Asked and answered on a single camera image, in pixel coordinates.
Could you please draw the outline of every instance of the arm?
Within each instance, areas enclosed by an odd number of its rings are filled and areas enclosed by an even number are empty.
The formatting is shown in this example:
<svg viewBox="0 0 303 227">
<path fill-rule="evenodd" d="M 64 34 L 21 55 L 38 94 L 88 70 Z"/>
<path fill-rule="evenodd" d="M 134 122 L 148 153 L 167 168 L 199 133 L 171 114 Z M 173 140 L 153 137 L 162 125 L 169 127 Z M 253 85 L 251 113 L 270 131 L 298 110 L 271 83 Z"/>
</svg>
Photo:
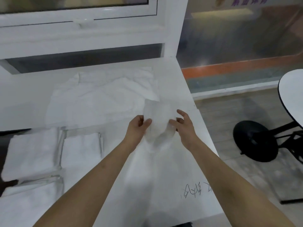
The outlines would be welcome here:
<svg viewBox="0 0 303 227">
<path fill-rule="evenodd" d="M 169 123 L 177 128 L 183 145 L 194 156 L 233 227 L 294 227 L 261 191 L 227 166 L 198 138 L 185 112 L 177 112 L 184 119 L 171 119 Z"/>
<path fill-rule="evenodd" d="M 67 191 L 34 227 L 91 227 L 128 156 L 141 141 L 151 119 L 136 116 L 123 141 Z"/>
</svg>

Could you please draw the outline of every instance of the hand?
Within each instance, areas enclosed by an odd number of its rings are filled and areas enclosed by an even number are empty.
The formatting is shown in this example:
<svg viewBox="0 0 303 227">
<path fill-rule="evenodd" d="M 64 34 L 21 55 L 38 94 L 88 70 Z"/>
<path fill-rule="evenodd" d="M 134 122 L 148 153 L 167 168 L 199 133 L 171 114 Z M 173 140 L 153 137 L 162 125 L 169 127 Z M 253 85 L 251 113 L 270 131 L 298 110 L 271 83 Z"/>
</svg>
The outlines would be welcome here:
<svg viewBox="0 0 303 227">
<path fill-rule="evenodd" d="M 181 137 L 181 142 L 187 150 L 191 150 L 192 146 L 195 145 L 200 139 L 196 135 L 194 125 L 188 114 L 184 111 L 177 110 L 178 114 L 182 115 L 184 119 L 177 118 L 177 120 L 170 119 L 169 123 L 173 125 Z"/>
<path fill-rule="evenodd" d="M 151 119 L 147 119 L 145 123 L 143 123 L 142 115 L 136 116 L 132 121 L 129 122 L 125 138 L 122 142 L 129 145 L 131 152 L 136 149 L 137 145 L 143 138 L 146 129 L 151 125 L 151 123 Z"/>
</svg>

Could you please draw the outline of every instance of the forearm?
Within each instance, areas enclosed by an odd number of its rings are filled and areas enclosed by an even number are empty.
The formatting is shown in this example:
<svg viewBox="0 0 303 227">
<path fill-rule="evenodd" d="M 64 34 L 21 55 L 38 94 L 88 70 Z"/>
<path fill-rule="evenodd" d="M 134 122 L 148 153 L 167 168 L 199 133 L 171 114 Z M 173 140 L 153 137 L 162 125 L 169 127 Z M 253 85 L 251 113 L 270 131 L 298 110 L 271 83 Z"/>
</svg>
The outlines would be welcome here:
<svg viewBox="0 0 303 227">
<path fill-rule="evenodd" d="M 294 226 L 266 196 L 227 166 L 202 141 L 190 149 L 233 227 Z"/>
<path fill-rule="evenodd" d="M 67 191 L 34 227 L 91 227 L 133 147 L 120 143 Z"/>
</svg>

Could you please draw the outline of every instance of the white table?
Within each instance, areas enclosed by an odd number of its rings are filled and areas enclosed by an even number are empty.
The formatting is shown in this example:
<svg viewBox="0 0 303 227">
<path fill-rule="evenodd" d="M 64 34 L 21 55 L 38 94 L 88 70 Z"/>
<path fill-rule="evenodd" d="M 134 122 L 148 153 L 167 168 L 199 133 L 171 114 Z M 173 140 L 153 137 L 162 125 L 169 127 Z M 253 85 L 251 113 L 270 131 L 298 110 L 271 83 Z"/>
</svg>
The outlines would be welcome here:
<svg viewBox="0 0 303 227">
<path fill-rule="evenodd" d="M 280 100 L 290 117 L 303 127 L 303 69 L 287 72 L 279 81 Z"/>
<path fill-rule="evenodd" d="M 217 154 L 209 132 L 196 109 L 176 58 L 157 58 L 116 64 L 12 76 L 0 87 L 0 131 L 45 126 L 44 118 L 55 84 L 75 73 L 124 67 L 152 67 L 159 82 L 160 99 L 188 112 L 198 136 Z M 129 119 L 104 126 L 104 152 L 122 141 Z M 151 154 L 139 145 L 116 179 L 95 226 L 169 227 L 222 213 L 193 156 L 176 133 L 171 149 Z M 201 194 L 184 190 L 199 185 Z"/>
</svg>

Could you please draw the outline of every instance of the white tabletop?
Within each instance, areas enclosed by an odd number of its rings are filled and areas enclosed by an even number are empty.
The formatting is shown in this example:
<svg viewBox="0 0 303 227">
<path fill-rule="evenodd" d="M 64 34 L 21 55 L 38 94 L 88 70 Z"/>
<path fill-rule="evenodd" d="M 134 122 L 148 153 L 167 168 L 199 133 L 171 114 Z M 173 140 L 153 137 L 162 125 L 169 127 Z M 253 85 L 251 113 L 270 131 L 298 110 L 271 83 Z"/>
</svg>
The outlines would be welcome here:
<svg viewBox="0 0 303 227">
<path fill-rule="evenodd" d="M 45 126 L 45 114 L 55 84 L 66 82 L 77 72 L 130 67 L 152 67 L 159 84 L 160 99 L 169 101 L 174 109 L 188 112 L 198 136 L 217 154 L 176 58 L 12 76 L 0 87 L 0 130 Z M 125 119 L 104 126 L 105 154 L 122 141 L 128 122 Z M 223 212 L 205 176 L 177 133 L 170 149 L 154 155 L 144 150 L 144 146 L 139 145 L 128 158 L 95 226 L 141 226 L 144 223 L 146 226 L 169 227 Z M 188 193 L 185 196 L 188 186 L 194 189 L 196 184 L 201 194 Z"/>
<path fill-rule="evenodd" d="M 287 72 L 280 79 L 278 91 L 288 114 L 303 127 L 303 69 Z"/>
</svg>

